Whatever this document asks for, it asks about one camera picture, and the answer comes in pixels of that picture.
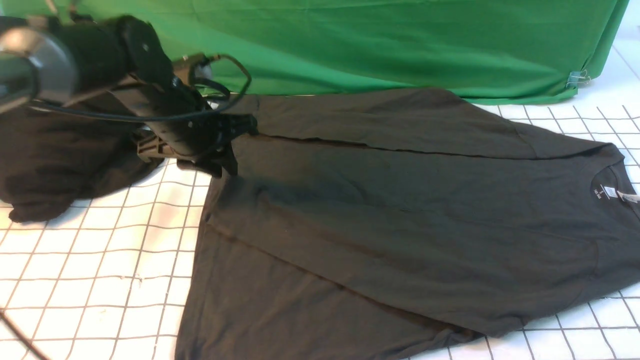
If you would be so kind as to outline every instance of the green backdrop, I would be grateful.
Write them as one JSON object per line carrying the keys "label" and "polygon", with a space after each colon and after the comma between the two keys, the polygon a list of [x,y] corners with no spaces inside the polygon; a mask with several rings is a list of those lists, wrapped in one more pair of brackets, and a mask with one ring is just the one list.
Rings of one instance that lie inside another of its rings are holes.
{"label": "green backdrop", "polygon": [[[325,94],[407,86],[471,101],[557,102],[571,72],[600,75],[629,0],[82,0],[101,19],[150,21],[171,57],[229,53],[254,94]],[[64,11],[68,0],[56,0]],[[44,0],[0,0],[5,15]],[[240,73],[216,67],[238,89]]]}

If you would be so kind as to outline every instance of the robotic arm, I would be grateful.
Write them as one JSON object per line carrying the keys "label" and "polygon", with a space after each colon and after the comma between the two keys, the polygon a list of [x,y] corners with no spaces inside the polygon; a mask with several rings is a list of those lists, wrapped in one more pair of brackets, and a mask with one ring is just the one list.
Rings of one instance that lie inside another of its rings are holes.
{"label": "robotic arm", "polygon": [[[209,65],[234,62],[246,75],[240,94],[227,105],[211,108],[197,85],[230,92],[207,78]],[[32,106],[73,116],[144,122],[154,135],[138,143],[138,155],[176,158],[179,168],[201,170],[216,178],[224,168],[237,174],[231,141],[256,135],[251,115],[223,112],[244,95],[251,76],[227,55],[186,56],[172,62],[153,27],[132,16],[103,22],[80,17],[64,26],[57,17],[32,17],[26,26],[0,37],[0,113]],[[88,113],[66,108],[111,92],[135,116]]]}

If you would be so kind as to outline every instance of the white grid mat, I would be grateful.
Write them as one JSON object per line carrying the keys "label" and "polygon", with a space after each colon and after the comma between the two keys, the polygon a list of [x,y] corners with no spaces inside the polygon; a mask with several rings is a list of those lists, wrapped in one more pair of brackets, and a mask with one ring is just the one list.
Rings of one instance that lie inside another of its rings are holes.
{"label": "white grid mat", "polygon": [[[640,193],[639,74],[640,0],[631,0],[605,71],[576,98],[483,108],[615,143]],[[172,360],[209,180],[170,164],[130,189],[77,202],[46,224],[12,224],[10,208],[0,204],[0,306],[52,360]],[[412,360],[640,359],[639,322],[640,284],[505,338]],[[0,359],[35,359],[4,324]]]}

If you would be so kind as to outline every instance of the hang tag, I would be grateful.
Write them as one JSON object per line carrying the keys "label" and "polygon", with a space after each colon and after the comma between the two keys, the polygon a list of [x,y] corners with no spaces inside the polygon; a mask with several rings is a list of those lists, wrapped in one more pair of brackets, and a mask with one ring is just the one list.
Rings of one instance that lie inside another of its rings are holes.
{"label": "hang tag", "polygon": [[616,192],[616,189],[609,188],[608,186],[603,186],[603,189],[604,189],[604,192],[607,193],[609,197],[618,197],[618,193]]}
{"label": "hang tag", "polygon": [[640,195],[632,195],[632,194],[621,193],[621,192],[618,192],[618,195],[620,195],[620,198],[624,201],[630,201],[636,204],[640,201]]}

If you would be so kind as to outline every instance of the crumpled black cloth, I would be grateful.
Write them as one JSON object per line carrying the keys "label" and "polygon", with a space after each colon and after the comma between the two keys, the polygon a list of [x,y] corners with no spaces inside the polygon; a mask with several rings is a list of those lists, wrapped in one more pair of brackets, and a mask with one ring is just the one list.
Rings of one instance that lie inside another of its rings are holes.
{"label": "crumpled black cloth", "polygon": [[[110,94],[73,108],[131,115]],[[77,199],[104,196],[148,176],[162,161],[138,157],[139,128],[28,107],[0,114],[0,200],[13,205],[11,220],[51,220]]]}

